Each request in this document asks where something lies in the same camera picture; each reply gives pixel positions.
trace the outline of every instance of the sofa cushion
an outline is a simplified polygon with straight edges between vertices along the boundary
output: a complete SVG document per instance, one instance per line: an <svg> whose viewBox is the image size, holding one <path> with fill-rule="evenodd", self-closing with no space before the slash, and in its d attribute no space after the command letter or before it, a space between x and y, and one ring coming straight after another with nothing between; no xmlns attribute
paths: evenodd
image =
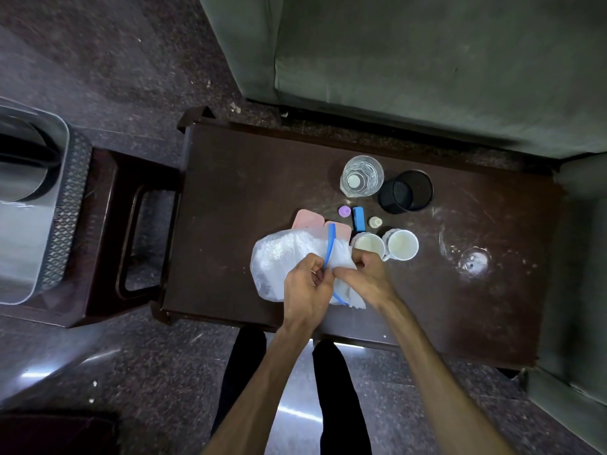
<svg viewBox="0 0 607 455"><path fill-rule="evenodd" d="M607 0L284 0L279 93L551 158L606 151Z"/></svg>

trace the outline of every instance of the granite floor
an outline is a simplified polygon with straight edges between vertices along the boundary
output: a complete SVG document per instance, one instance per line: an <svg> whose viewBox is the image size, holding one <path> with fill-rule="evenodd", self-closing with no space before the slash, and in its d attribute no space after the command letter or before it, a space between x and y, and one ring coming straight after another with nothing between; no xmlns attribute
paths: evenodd
<svg viewBox="0 0 607 455"><path fill-rule="evenodd" d="M281 127L277 109L240 96L198 0L2 0L0 77L0 96L59 114L97 146L171 166L181 155L178 118L190 106L209 105L218 118L382 145L429 160L524 168L524 157L499 150L454 150L307 121ZM168 220L167 200L150 206L150 229L142 238L151 262L143 273L152 279L163 252L157 237ZM123 453L197 453L208 441L236 334L186 320L164 326L146 308L69 330L0 317L0 408L113 413L121 420ZM374 453L436 452L401 355L340 348ZM267 453L319 451L311 350L309 344L291 375ZM518 382L491 367L457 359L448 364L521 452L594 453L530 403Z"/></svg>

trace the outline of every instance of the forearm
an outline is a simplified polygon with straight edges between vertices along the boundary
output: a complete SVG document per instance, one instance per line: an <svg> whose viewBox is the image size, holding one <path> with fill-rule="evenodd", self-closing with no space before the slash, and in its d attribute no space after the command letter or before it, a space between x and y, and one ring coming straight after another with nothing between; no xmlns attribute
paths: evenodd
<svg viewBox="0 0 607 455"><path fill-rule="evenodd" d="M408 361L442 450L449 454L511 454L505 439L455 381L406 305L391 301L382 304L380 312Z"/></svg>
<svg viewBox="0 0 607 455"><path fill-rule="evenodd" d="M204 450L211 454L263 454L295 361L310 339L303 326L278 329L262 363Z"/></svg>

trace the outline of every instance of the blue zipper seal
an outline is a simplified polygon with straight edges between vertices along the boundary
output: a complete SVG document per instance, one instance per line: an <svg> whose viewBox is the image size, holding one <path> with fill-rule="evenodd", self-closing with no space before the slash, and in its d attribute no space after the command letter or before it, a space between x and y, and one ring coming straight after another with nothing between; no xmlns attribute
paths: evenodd
<svg viewBox="0 0 607 455"><path fill-rule="evenodd" d="M331 252L333 251L333 243L335 243L335 238L337 236L337 231L335 229L335 223L329 224L328 231L329 231L329 236L327 239L327 256L325 257L325 266L322 268L323 271L327 270L327 264L329 263L329 258L331 256ZM337 300L340 305L349 306L347 303L345 303L344 300L342 300L338 296L338 294L335 293L335 291L333 291L333 297L335 297L335 300Z"/></svg>

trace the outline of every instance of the white mug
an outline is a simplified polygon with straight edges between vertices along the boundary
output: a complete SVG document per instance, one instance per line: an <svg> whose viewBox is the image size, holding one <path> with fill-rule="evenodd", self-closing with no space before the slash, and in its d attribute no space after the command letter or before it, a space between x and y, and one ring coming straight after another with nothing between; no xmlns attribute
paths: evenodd
<svg viewBox="0 0 607 455"><path fill-rule="evenodd" d="M395 260L411 260L420 249L420 242L417 236L409 230L393 228L386 231L382 240L386 250L382 259L383 261L390 258Z"/></svg>
<svg viewBox="0 0 607 455"><path fill-rule="evenodd" d="M370 251L379 254L383 258L385 254L385 244L383 240L369 232L362 232L352 238L352 247L363 251Z"/></svg>

